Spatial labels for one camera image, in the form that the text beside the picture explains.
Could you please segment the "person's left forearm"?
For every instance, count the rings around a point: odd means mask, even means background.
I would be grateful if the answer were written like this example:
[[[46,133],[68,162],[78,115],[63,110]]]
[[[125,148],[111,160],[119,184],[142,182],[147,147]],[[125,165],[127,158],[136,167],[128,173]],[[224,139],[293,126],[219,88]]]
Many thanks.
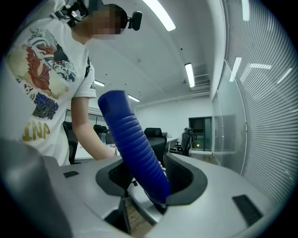
[[[95,160],[112,158],[116,154],[103,144],[89,122],[88,103],[89,98],[87,97],[75,97],[71,100],[71,119],[74,134],[81,146]]]

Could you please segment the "blue-handled mop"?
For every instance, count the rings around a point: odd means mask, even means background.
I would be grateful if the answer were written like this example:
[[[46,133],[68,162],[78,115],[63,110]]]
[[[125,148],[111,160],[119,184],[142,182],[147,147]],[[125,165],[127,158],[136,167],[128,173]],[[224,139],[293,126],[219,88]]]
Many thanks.
[[[169,181],[135,116],[128,94],[108,91],[99,97],[98,106],[127,169],[149,199],[164,206],[170,195]]]

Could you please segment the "grey jacket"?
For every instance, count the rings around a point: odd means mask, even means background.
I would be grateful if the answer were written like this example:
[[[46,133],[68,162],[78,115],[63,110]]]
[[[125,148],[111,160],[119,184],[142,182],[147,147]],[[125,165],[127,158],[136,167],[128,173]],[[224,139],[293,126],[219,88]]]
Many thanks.
[[[182,142],[181,146],[184,152],[188,152],[191,148],[191,138],[193,135],[193,129],[190,127],[186,127],[184,132],[182,133]]]

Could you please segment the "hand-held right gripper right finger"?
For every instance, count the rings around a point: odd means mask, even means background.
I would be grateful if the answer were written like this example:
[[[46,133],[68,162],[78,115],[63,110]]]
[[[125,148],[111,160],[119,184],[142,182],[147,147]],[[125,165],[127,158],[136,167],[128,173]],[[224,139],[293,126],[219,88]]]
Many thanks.
[[[137,182],[130,184],[135,208],[153,225],[145,238],[255,238],[277,217],[279,205],[238,173],[183,155],[174,157],[201,169],[207,187],[190,205],[170,206],[161,214]],[[233,201],[240,195],[246,195],[262,215],[252,225],[246,223]]]

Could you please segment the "white printed t-shirt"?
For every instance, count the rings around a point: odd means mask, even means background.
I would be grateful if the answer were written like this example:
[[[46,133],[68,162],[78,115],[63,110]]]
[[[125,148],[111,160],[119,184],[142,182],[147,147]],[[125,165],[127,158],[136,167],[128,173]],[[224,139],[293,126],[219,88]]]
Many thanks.
[[[56,158],[59,165],[69,164],[62,124],[71,99],[96,96],[88,49],[74,40],[68,24],[55,16],[64,6],[65,0],[47,0],[26,23],[5,58],[18,86],[35,106],[22,141]]]

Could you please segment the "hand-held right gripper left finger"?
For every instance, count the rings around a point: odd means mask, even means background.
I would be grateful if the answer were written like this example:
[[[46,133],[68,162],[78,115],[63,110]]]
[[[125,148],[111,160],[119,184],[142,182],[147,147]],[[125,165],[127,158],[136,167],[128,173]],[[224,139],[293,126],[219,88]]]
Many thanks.
[[[105,221],[109,215],[120,211],[122,199],[116,191],[119,186],[115,185],[114,195],[109,195],[95,178],[100,169],[119,165],[120,156],[68,166],[59,166],[52,157],[45,157],[44,161],[72,238],[132,238]]]

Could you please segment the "tall black office chair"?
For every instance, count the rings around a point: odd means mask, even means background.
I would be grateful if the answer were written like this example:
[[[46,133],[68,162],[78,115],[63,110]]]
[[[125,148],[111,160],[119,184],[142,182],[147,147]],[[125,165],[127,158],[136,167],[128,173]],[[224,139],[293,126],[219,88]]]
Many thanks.
[[[181,143],[179,143],[178,141],[176,142],[176,145],[174,146],[174,148],[169,149],[169,152],[171,152],[171,153],[181,154],[181,155],[184,155],[184,156],[187,156],[187,157],[190,156],[190,151],[191,151],[191,148],[189,149],[188,152],[184,152],[183,148],[181,146]]]

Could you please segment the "dark glass door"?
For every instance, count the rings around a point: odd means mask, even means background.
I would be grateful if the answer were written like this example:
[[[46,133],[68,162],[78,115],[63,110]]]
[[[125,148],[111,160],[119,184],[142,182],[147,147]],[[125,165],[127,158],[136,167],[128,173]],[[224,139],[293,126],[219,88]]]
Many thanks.
[[[193,150],[211,151],[212,117],[189,118],[189,126],[193,131],[191,145]]]

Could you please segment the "glass partition with blinds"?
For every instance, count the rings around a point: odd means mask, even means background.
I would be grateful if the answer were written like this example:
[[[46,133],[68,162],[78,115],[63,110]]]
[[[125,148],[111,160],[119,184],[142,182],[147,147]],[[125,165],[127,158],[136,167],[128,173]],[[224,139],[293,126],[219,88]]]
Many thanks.
[[[298,52],[260,0],[223,0],[214,156],[277,204],[298,184]]]

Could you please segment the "white desk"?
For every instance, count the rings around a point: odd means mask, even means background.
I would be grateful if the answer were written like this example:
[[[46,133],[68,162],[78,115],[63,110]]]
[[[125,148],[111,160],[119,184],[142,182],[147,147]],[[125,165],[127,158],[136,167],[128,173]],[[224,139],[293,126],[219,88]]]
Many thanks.
[[[171,144],[174,144],[178,141],[178,138],[167,138],[166,148],[169,151],[169,147]],[[115,156],[120,155],[117,147],[114,144],[108,144],[106,147],[111,150]],[[77,150],[75,153],[75,162],[79,162],[86,159],[93,159],[93,157],[81,146],[80,143],[78,143]]]

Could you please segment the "black mesh office chair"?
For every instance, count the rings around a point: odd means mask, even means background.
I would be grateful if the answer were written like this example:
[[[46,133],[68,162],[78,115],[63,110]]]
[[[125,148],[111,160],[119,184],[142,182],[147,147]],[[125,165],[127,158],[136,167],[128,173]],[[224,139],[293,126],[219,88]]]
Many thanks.
[[[144,134],[151,145],[156,158],[164,167],[164,155],[166,151],[167,138],[163,135],[161,128],[146,128]]]

